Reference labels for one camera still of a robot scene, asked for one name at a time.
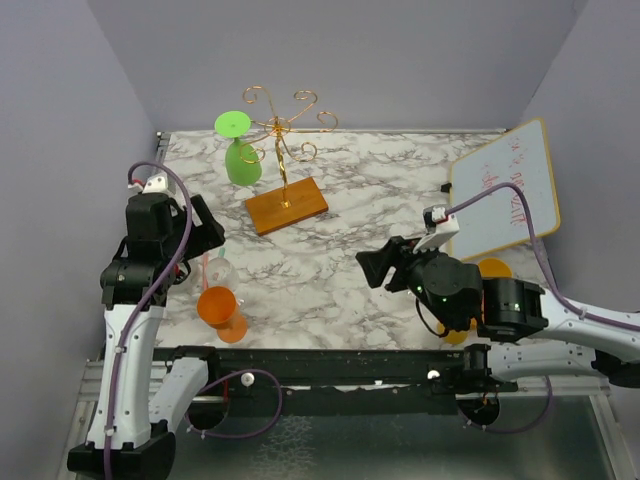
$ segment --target wooden base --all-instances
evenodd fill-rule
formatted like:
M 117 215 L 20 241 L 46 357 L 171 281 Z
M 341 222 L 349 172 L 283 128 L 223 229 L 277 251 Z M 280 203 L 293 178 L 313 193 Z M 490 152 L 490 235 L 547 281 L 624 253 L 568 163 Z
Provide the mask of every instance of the wooden base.
M 246 201 L 258 235 L 266 235 L 329 210 L 322 192 L 311 177 L 290 183 L 287 198 L 291 205 L 285 208 L 282 205 L 282 188 L 276 188 Z

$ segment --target orange cup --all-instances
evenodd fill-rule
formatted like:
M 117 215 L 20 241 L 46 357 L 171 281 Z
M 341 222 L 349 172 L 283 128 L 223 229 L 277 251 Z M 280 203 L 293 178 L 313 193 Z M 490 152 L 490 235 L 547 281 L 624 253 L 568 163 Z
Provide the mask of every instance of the orange cup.
M 238 302 L 226 287 L 206 289 L 198 299 L 198 315 L 207 325 L 218 331 L 225 343 L 236 343 L 247 333 L 247 319 L 240 313 Z
M 499 258 L 485 258 L 478 262 L 480 275 L 483 277 L 513 277 L 513 272 L 509 265 Z
M 473 328 L 474 322 L 475 320 L 471 320 L 471 328 Z M 438 322 L 437 330 L 440 334 L 444 333 L 444 325 Z M 449 345 L 459 345 L 467 339 L 467 336 L 469 336 L 467 332 L 456 332 L 455 330 L 452 330 L 446 337 L 444 337 L 444 341 Z

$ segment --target whiteboard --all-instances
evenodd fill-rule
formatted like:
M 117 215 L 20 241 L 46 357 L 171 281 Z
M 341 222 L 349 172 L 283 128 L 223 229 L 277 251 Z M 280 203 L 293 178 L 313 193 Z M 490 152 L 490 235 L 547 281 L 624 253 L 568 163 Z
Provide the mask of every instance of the whiteboard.
M 451 166 L 451 205 L 501 182 L 513 182 L 525 194 L 537 236 L 560 226 L 544 121 L 535 118 Z M 460 232 L 452 238 L 452 256 L 468 259 L 529 241 L 520 201 L 504 188 L 458 212 Z

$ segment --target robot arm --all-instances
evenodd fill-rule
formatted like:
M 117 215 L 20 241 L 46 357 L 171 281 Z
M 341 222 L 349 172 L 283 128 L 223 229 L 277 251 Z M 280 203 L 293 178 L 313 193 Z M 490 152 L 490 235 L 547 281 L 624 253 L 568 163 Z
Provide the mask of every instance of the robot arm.
M 478 336 L 508 346 L 486 347 L 486 373 L 497 381 L 532 375 L 607 376 L 614 385 L 640 388 L 640 314 L 606 310 L 580 302 L 576 309 L 611 319 L 603 324 L 569 311 L 551 291 L 512 278 L 483 279 L 478 267 L 465 264 L 438 248 L 459 225 L 443 207 L 424 212 L 427 235 L 422 239 L 392 237 L 380 250 L 360 252 L 360 263 L 372 288 L 395 272 L 386 290 L 409 289 L 449 330 L 469 330 L 478 320 Z M 545 338 L 526 346 L 518 340 Z
M 173 464 L 177 425 L 192 399 L 215 378 L 207 355 L 178 357 L 160 390 L 149 399 L 155 338 L 169 288 L 188 274 L 189 260 L 225 241 L 224 229 L 199 195 L 190 200 L 201 225 L 191 228 L 179 262 L 187 273 L 179 268 L 171 271 L 134 319 L 126 338 L 120 338 L 143 295 L 162 278 L 187 228 L 186 211 L 176 203 L 166 179 L 159 176 L 158 182 L 150 179 L 147 185 L 129 199 L 127 236 L 100 277 L 107 334 L 100 396 L 86 443 L 72 449 L 67 460 L 69 470 L 91 478 L 104 478 L 106 449 L 116 477 L 166 478 Z M 118 354 L 116 380 L 111 372 Z M 109 428 L 107 405 L 114 390 L 113 428 Z

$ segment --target whiteboard frame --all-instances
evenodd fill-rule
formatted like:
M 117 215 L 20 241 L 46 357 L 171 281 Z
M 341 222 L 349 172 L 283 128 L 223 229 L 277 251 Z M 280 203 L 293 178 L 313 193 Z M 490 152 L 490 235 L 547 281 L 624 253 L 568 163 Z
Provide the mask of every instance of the whiteboard frame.
M 449 192 L 449 204 L 453 206 L 453 192 L 455 189 L 455 181 L 453 179 L 453 166 L 470 157 L 471 155 L 475 154 L 476 152 L 482 150 L 483 148 L 488 147 L 489 145 L 491 145 L 492 143 L 498 142 L 500 140 L 502 140 L 504 137 L 511 135 L 514 132 L 517 132 L 518 130 L 520 130 L 521 128 L 526 127 L 527 125 L 529 125 L 530 123 L 533 122 L 540 122 L 540 128 L 542 129 L 542 138 L 544 141 L 544 151 L 545 154 L 547 155 L 547 166 L 549 168 L 549 179 L 551 181 L 551 193 L 553 194 L 553 205 L 555 207 L 555 214 L 556 214 L 556 224 L 551 227 L 551 229 L 547 230 L 546 232 L 536 232 L 536 237 L 540 238 L 540 237 L 545 237 L 547 235 L 551 235 L 552 233 L 554 233 L 556 230 L 558 230 L 558 228 L 560 228 L 560 224 L 562 223 L 562 220 L 560 218 L 560 207 L 558 206 L 558 195 L 556 193 L 556 182 L 555 182 L 555 178 L 553 176 L 553 166 L 551 164 L 551 152 L 549 151 L 549 139 L 547 137 L 547 126 L 544 123 L 544 119 L 542 117 L 534 117 L 531 120 L 529 120 L 527 123 L 523 123 L 522 125 L 517 126 L 514 129 L 509 130 L 508 132 L 505 132 L 503 135 L 500 135 L 498 138 L 496 138 L 495 140 L 490 141 L 489 143 L 487 143 L 486 145 L 483 145 L 480 148 L 475 149 L 473 152 L 467 153 L 466 155 L 463 155 L 462 157 L 458 158 L 457 160 L 454 160 L 451 163 L 451 167 L 449 169 L 449 181 L 451 182 L 451 191 Z M 452 257 L 454 257 L 454 250 L 453 250 L 453 245 L 454 245 L 454 239 L 451 239 L 451 241 L 449 242 L 449 255 L 451 255 Z M 465 258 L 461 258 L 460 260 L 462 261 L 466 261 L 466 260 L 470 260 L 473 258 L 478 258 L 481 257 L 483 255 L 489 255 L 490 253 L 495 253 L 495 252 L 499 252 L 501 250 L 505 250 L 507 248 L 510 247 L 515 247 L 516 245 L 522 245 L 523 243 L 528 243 L 530 242 L 530 240 L 528 238 L 525 238 L 524 240 L 519 240 L 517 242 L 513 242 L 513 243 L 509 243 L 507 245 L 504 245 L 502 247 L 497 247 L 497 248 L 493 248 L 491 250 L 487 250 L 485 252 L 481 252 L 481 253 L 476 253 L 475 255 L 472 255 L 470 257 L 465 257 Z

